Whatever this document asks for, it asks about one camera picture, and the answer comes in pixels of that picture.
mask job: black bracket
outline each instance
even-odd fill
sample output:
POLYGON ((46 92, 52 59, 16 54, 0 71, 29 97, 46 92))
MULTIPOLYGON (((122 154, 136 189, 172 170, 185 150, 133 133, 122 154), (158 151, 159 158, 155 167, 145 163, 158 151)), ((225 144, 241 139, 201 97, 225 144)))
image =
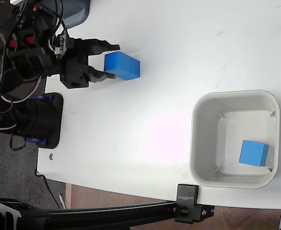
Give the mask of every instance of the black bracket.
POLYGON ((197 205, 198 186, 179 184, 175 222, 192 224, 214 216, 214 206, 197 205))

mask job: table surface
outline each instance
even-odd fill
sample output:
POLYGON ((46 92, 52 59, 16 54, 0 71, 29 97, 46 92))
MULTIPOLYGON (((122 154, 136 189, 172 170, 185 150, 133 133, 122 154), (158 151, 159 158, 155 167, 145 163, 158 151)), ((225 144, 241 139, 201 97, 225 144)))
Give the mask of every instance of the table surface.
MULTIPOLYGON (((176 200, 189 171, 191 114, 209 92, 263 89, 281 108, 281 0, 92 0, 71 37, 120 44, 141 78, 68 90, 59 145, 39 149, 38 171, 70 184, 176 200)), ((89 58, 103 69, 104 55, 89 58)), ((199 188, 198 203, 281 209, 275 178, 260 189, 199 188)))

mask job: blue block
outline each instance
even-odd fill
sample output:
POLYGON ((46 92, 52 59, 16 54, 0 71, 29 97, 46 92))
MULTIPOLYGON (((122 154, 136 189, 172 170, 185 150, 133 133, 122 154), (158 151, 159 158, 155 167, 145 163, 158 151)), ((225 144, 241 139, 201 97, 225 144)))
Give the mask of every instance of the blue block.
POLYGON ((265 166, 268 150, 266 144, 243 140, 239 163, 265 166))
POLYGON ((140 61, 118 51, 105 55, 104 71, 116 74, 124 80, 140 77, 140 61))

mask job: white plastic container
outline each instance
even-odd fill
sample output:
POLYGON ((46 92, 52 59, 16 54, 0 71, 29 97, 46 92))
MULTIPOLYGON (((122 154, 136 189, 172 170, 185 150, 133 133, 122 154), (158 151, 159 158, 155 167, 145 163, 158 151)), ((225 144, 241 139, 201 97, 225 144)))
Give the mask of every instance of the white plastic container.
POLYGON ((191 174, 203 186, 263 187, 277 172, 279 133, 280 108, 269 92, 209 93, 193 110, 191 174), (265 166, 239 163, 243 140, 269 145, 265 166))

